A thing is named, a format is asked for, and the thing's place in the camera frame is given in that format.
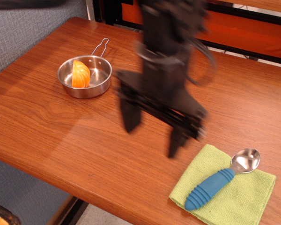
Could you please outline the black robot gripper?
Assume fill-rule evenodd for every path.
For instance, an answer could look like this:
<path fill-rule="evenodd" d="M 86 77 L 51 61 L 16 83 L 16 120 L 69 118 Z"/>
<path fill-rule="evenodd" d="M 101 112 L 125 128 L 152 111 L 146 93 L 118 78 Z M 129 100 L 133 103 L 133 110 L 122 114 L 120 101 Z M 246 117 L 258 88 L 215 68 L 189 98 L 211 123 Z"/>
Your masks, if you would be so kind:
<path fill-rule="evenodd" d="M 141 122 L 141 112 L 170 125 L 169 158 L 189 138 L 198 139 L 203 133 L 202 120 L 207 110 L 186 90 L 189 54 L 170 57 L 142 57 L 142 71 L 119 70 L 118 95 L 126 132 L 132 132 Z"/>

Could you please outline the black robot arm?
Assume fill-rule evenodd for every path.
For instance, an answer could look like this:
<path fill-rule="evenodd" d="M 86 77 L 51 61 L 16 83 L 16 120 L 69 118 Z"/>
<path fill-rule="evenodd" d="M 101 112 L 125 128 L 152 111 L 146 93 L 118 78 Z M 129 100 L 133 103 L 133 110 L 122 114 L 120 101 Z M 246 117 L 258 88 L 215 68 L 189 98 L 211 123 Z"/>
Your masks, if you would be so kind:
<path fill-rule="evenodd" d="M 118 95 L 127 132 L 146 111 L 169 124 L 169 157 L 202 131 L 204 109 L 185 89 L 192 48 L 209 60 L 211 53 L 195 38 L 206 11 L 202 0 L 141 0 L 143 41 L 137 54 L 142 72 L 117 72 Z M 0 72 L 70 16 L 87 17 L 83 0 L 0 0 Z"/>

